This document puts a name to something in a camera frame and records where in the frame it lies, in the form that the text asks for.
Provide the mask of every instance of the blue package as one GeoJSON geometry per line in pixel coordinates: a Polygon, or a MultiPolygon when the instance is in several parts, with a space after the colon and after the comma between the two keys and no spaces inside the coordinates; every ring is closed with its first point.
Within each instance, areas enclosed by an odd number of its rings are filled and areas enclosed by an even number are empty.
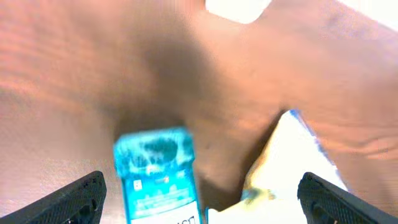
{"type": "Polygon", "coordinates": [[[201,223],[193,139],[185,128],[123,135],[113,153],[127,223],[201,223]]]}

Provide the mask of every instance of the brown wood grain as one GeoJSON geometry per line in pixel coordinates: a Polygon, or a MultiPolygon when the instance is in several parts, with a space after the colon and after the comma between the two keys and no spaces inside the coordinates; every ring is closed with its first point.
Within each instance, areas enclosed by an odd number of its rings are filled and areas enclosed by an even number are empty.
{"type": "Polygon", "coordinates": [[[286,108],[357,196],[398,215],[398,34],[331,0],[236,24],[201,1],[0,1],[0,216],[95,170],[124,222],[112,145],[186,125],[204,204],[223,209],[286,108]]]}

